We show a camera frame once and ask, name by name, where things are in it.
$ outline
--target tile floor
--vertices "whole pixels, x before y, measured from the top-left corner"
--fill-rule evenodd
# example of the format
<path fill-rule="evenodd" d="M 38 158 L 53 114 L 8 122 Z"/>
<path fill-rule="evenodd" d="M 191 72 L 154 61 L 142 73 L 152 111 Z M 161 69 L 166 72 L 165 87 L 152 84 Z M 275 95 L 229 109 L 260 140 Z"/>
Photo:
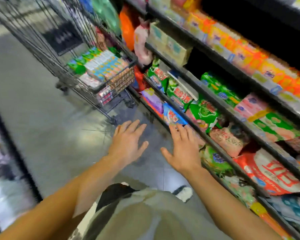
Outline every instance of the tile floor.
<path fill-rule="evenodd" d="M 54 77 L 8 32 L 0 34 L 0 114 L 43 197 L 54 193 L 107 153 L 115 127 L 89 104 L 56 89 Z M 112 114 L 119 123 L 140 119 L 148 126 L 141 141 L 143 156 L 114 179 L 135 189 L 147 186 L 173 191 L 187 184 L 165 161 L 160 147 L 172 149 L 170 134 L 158 121 L 150 123 L 142 104 L 120 103 Z M 187 203 L 203 206 L 195 194 Z"/>

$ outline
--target shopping cart basket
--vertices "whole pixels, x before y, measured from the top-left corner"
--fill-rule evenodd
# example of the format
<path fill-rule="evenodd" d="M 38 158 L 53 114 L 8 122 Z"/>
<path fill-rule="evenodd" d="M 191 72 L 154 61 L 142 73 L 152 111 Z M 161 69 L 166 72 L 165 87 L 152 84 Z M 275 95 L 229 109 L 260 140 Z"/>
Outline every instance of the shopping cart basket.
<path fill-rule="evenodd" d="M 32 55 L 59 81 L 56 87 L 67 92 L 73 90 L 98 111 L 111 124 L 116 123 L 108 113 L 124 100 L 132 107 L 134 101 L 126 91 L 120 92 L 134 81 L 133 66 L 137 57 L 112 33 L 103 20 L 86 11 L 78 0 L 0 0 L 0 23 L 4 25 Z M 125 60 L 125 67 L 104 81 L 94 85 L 77 74 L 67 64 L 89 49 L 107 49 L 100 32 L 107 36 Z M 119 95 L 120 100 L 107 111 L 104 105 Z"/>

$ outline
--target red package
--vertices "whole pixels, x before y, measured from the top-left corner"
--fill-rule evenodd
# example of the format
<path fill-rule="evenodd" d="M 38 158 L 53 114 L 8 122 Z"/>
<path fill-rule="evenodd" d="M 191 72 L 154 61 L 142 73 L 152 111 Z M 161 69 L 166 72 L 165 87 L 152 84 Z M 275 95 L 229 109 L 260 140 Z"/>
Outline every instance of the red package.
<path fill-rule="evenodd" d="M 300 192 L 300 181 L 264 149 L 234 158 L 238 165 L 270 195 Z"/>

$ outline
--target pink package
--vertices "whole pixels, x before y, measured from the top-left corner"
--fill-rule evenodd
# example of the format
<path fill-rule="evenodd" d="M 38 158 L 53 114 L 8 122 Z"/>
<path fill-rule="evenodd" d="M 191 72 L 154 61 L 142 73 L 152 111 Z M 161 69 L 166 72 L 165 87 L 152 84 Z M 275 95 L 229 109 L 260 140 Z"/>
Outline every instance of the pink package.
<path fill-rule="evenodd" d="M 209 133 L 212 140 L 218 143 L 230 157 L 237 157 L 245 143 L 235 137 L 228 128 L 212 129 Z"/>
<path fill-rule="evenodd" d="M 258 119 L 259 117 L 262 117 L 270 112 L 268 104 L 258 98 L 254 93 L 250 93 L 248 96 L 246 96 L 239 104 L 235 106 L 234 110 L 238 111 L 243 117 L 247 119 L 252 116 L 259 115 L 255 118 Z"/>

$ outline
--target person's right hand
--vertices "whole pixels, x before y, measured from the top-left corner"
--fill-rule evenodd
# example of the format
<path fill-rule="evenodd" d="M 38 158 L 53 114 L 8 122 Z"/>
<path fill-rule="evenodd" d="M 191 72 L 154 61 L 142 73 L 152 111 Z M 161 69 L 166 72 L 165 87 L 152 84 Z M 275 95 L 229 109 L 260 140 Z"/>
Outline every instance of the person's right hand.
<path fill-rule="evenodd" d="M 197 137 L 189 125 L 182 127 L 177 124 L 176 127 L 179 131 L 175 125 L 169 125 L 173 139 L 173 154 L 164 147 L 161 148 L 161 153 L 176 171 L 185 176 L 201 168 L 199 146 Z"/>

